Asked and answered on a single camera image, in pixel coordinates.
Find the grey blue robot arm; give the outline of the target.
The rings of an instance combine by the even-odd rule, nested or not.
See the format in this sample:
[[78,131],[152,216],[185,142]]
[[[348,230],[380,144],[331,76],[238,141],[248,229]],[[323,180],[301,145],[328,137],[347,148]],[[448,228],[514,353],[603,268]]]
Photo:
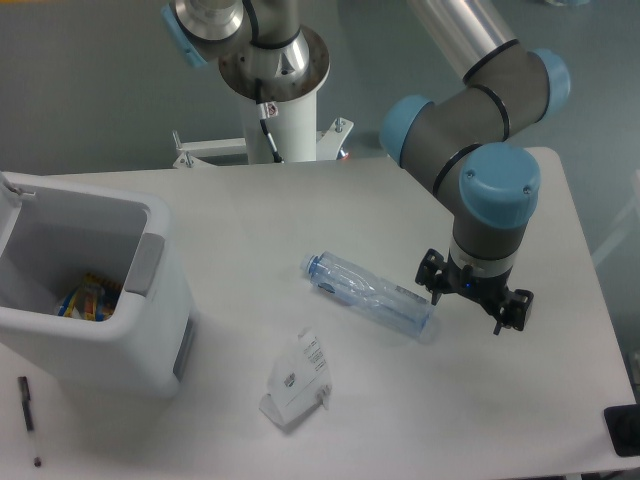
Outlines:
[[[379,134],[386,153],[453,217],[448,253],[429,250],[416,281],[433,301],[457,294],[498,330],[522,330],[533,294],[507,282],[541,174],[509,139],[566,103],[570,74],[553,52],[524,49],[488,1],[414,1],[411,9],[464,83],[439,104],[403,98]],[[297,2],[171,1],[161,14],[186,60],[217,64],[241,97],[250,162],[318,159],[315,114],[291,106],[315,99],[329,55],[301,23]]]

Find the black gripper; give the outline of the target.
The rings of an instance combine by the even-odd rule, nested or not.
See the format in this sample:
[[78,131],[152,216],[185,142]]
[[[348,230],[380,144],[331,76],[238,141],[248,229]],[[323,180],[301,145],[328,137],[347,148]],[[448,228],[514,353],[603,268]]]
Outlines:
[[437,305],[441,296],[457,294],[480,305],[496,320],[493,334],[503,329],[522,332],[530,317],[534,294],[529,290],[509,291],[507,281],[513,262],[489,262],[498,266],[498,273],[487,273],[479,266],[465,264],[459,267],[451,256],[447,260],[436,250],[429,249],[421,260],[415,282],[431,294],[431,304]]

